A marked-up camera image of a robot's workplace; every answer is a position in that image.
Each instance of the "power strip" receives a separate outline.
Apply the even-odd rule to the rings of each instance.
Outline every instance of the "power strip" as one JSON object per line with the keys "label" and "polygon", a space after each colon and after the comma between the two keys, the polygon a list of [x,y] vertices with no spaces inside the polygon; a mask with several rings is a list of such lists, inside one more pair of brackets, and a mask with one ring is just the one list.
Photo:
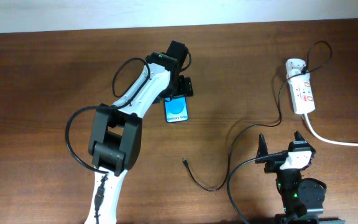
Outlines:
{"label": "power strip", "polygon": [[[301,73],[306,63],[302,59],[292,58],[287,60],[287,79]],[[310,113],[316,109],[310,86],[310,73],[289,79],[292,106],[296,114]]]}

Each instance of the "phone screen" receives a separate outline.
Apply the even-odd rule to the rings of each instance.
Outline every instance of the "phone screen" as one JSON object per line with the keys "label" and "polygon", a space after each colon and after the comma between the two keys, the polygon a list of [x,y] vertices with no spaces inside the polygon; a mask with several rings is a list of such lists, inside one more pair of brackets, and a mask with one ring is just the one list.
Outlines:
{"label": "phone screen", "polygon": [[186,97],[175,98],[165,102],[165,115],[168,123],[189,120]]}

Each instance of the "white cable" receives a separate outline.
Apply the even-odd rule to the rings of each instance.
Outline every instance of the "white cable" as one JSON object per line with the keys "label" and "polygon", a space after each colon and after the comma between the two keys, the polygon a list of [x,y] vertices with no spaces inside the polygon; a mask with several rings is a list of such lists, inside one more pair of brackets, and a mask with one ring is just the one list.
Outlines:
{"label": "white cable", "polygon": [[306,121],[306,123],[308,124],[308,127],[309,127],[310,132],[311,132],[316,138],[318,138],[318,139],[320,139],[320,140],[322,140],[322,141],[324,141],[324,142],[331,143],[331,144],[338,144],[338,145],[342,145],[342,146],[358,146],[358,143],[332,141],[332,140],[328,140],[328,139],[325,139],[325,138],[319,136],[319,135],[313,130],[313,128],[311,127],[308,114],[306,114],[306,113],[303,114],[303,117],[305,118],[305,121]]}

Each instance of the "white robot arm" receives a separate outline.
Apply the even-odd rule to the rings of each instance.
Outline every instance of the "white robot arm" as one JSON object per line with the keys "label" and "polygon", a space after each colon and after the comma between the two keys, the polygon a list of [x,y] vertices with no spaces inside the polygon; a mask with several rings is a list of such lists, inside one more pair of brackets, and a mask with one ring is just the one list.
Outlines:
{"label": "white robot arm", "polygon": [[[140,77],[113,103],[118,110],[96,110],[89,153],[95,168],[106,173],[95,172],[92,204],[85,224],[117,222],[119,192],[139,155],[144,114],[156,99],[193,96],[190,78],[179,76],[187,55],[184,44],[172,41],[167,53],[153,53],[146,58],[147,65]],[[108,131],[108,127],[116,126],[124,129],[122,136]]]}

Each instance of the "wooden table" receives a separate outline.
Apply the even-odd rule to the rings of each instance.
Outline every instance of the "wooden table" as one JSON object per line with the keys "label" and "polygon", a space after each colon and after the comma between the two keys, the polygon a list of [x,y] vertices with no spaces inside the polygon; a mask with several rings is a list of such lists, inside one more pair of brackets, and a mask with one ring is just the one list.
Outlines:
{"label": "wooden table", "polygon": [[[171,40],[185,43],[193,64],[195,95],[190,120],[167,124],[163,104],[144,117],[142,149],[125,178],[118,204],[119,223],[219,223],[238,220],[226,187],[198,188],[181,163],[189,160],[196,178],[217,186],[225,175],[229,145],[254,123],[277,120],[275,97],[288,58],[305,58],[309,46],[327,40],[334,56],[311,75],[317,133],[358,142],[358,20],[269,22],[148,29],[80,30],[0,34],[0,223],[83,223],[89,212],[94,174],[68,153],[63,129],[77,109],[116,99],[111,79],[131,57],[164,51]],[[311,67],[326,59],[317,47]],[[133,63],[118,78],[123,91],[139,76]],[[358,147],[314,138],[282,95],[283,123],[253,128],[241,138],[232,165],[255,157],[258,134],[270,152],[286,150],[299,131],[315,147],[313,165],[303,172],[328,185],[322,217],[358,223]],[[82,114],[71,130],[78,155],[87,151],[94,113]],[[249,165],[232,180],[234,200],[248,218],[283,213],[275,175]]]}

